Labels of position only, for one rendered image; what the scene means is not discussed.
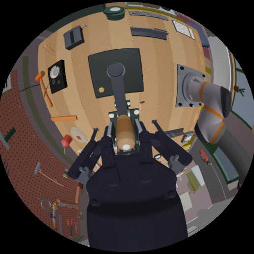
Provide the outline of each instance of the brown pegboard wall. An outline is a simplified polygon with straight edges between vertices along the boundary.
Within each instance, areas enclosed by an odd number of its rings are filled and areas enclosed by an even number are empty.
[[[51,153],[33,129],[20,97],[17,71],[11,72],[11,86],[12,90],[3,94],[0,99],[0,131],[3,137],[5,137],[13,127],[16,132],[8,141],[10,147],[9,151],[1,142],[0,153],[2,162],[6,159],[5,167],[8,164],[6,171],[9,170],[8,177],[12,187],[17,193],[17,197],[20,197],[24,205],[36,217],[54,230],[53,219],[50,218],[53,209],[51,208],[48,211],[43,209],[41,200],[46,198],[50,200],[52,204],[56,202],[57,198],[75,202],[78,182],[71,178],[63,177],[64,170],[67,167]],[[39,172],[35,175],[34,171],[38,162],[41,163],[40,169],[44,174],[64,184],[64,187],[51,181]],[[20,209],[27,212],[25,206],[22,208],[20,207]],[[44,207],[49,207],[49,202],[44,202]],[[67,219],[69,219],[70,222],[71,219],[73,219],[72,236],[80,236],[80,220],[77,218],[78,213],[79,208],[74,209],[58,206],[55,223],[57,233],[60,234],[59,214],[61,214],[63,236],[67,238],[70,236]],[[78,234],[75,233],[74,222],[78,222]]]

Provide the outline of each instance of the notepad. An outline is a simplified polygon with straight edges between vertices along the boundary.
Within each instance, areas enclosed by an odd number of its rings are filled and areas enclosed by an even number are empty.
[[[179,22],[177,22],[175,20],[172,20],[172,21],[173,21],[173,24],[174,24],[175,29],[176,29],[177,32],[185,34],[188,37],[190,37],[193,40],[195,40],[194,34],[193,34],[193,32],[192,32],[190,27],[187,27],[187,26],[185,26],[185,25],[183,25],[183,24],[181,24],[181,23],[179,23]]]

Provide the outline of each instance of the green round container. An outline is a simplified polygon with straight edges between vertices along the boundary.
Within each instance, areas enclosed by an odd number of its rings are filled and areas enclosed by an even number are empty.
[[[117,21],[125,17],[125,9],[120,6],[107,7],[103,11],[108,20]]]
[[[67,175],[68,171],[69,171],[69,170],[66,168],[65,171],[64,171],[64,173],[63,173],[63,177],[68,178],[68,175]]]

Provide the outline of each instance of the black mat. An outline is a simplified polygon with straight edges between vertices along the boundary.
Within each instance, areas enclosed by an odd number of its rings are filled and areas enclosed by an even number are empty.
[[[140,51],[138,48],[114,49],[88,56],[90,74],[96,98],[114,95],[111,78],[107,68],[113,63],[120,63],[125,67],[123,75],[125,93],[144,91],[143,73]]]

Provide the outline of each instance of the wooden tabletop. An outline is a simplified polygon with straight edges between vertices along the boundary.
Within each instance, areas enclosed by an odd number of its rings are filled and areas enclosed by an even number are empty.
[[[57,121],[57,128],[63,137],[71,135],[70,129],[77,127],[90,140],[93,128],[98,128],[95,140],[103,137],[105,128],[110,123],[108,112],[116,111],[114,96],[97,99],[95,97],[88,56],[114,49],[139,48],[141,55],[144,91],[141,93],[126,94],[126,100],[130,100],[130,108],[138,108],[140,121],[142,121],[151,133],[157,131],[152,120],[157,119],[163,131],[184,128],[184,132],[194,130],[199,117],[200,107],[175,107],[177,96],[177,64],[186,65],[205,73],[205,58],[202,44],[196,29],[191,28],[195,40],[176,31],[169,16],[167,20],[130,15],[126,10],[125,17],[119,21],[110,21],[103,12],[96,13],[75,20],[51,34],[44,40],[38,49],[38,69],[45,71],[42,78],[45,86],[49,83],[48,67],[64,60],[65,74],[68,87],[51,94],[50,87],[47,93],[53,107],[48,101],[45,104],[52,117],[76,115],[76,121]],[[63,34],[80,25],[83,28],[85,43],[73,48],[65,49]],[[132,36],[130,27],[161,29],[167,31],[167,40]],[[174,140],[179,145],[182,137]],[[73,139],[70,147],[78,154],[78,149],[84,149],[86,143],[80,143]],[[153,148],[153,155],[158,152]]]

